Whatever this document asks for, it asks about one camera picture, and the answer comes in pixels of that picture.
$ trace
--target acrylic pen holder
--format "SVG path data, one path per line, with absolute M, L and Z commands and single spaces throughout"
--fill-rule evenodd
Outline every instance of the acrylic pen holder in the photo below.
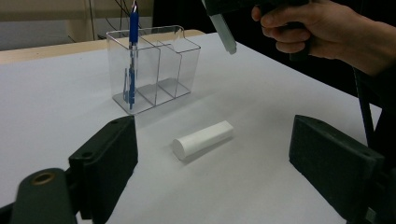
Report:
M 191 92 L 201 47 L 185 38 L 182 27 L 140 29 L 135 49 L 129 49 L 128 35 L 128 30 L 106 33 L 111 95 L 128 114 Z M 129 74 L 131 55 L 134 86 Z M 133 88 L 131 106 L 128 95 Z

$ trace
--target table surface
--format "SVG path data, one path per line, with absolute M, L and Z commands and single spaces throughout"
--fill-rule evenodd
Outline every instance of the table surface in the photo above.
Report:
M 296 114 L 365 143 L 358 99 L 243 45 L 230 55 L 217 34 L 190 40 L 202 47 L 192 93 L 136 116 L 139 163 L 108 223 L 344 224 L 288 153 Z M 0 96 L 0 206 L 126 115 L 105 49 L 0 65 Z M 223 120 L 233 139 L 185 161 L 173 154 L 173 139 Z

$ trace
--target white cylinder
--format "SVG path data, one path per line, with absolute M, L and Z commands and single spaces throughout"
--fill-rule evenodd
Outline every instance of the white cylinder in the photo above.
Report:
M 202 129 L 196 133 L 175 139 L 173 151 L 179 160 L 184 160 L 193 153 L 215 145 L 233 136 L 233 126 L 226 120 Z

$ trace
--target human hand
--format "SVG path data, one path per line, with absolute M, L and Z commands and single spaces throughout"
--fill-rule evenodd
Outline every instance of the human hand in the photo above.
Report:
M 396 28 L 372 21 L 351 8 L 329 0 L 312 0 L 302 6 L 281 6 L 264 16 L 254 7 L 254 21 L 260 21 L 264 35 L 275 39 L 276 48 L 294 53 L 305 47 L 309 54 L 338 59 L 370 76 L 396 64 Z M 287 29 L 285 24 L 298 21 L 304 29 Z
M 345 47 L 355 41 L 351 34 L 356 33 L 354 21 L 359 17 L 349 7 L 328 0 L 315 0 L 298 7 L 278 7 L 263 17 L 258 7 L 252 10 L 253 20 L 261 21 L 262 32 L 277 41 L 278 50 L 298 52 L 310 39 L 310 54 L 328 59 L 339 58 Z M 305 29 L 288 29 L 285 24 L 291 21 L 302 22 Z

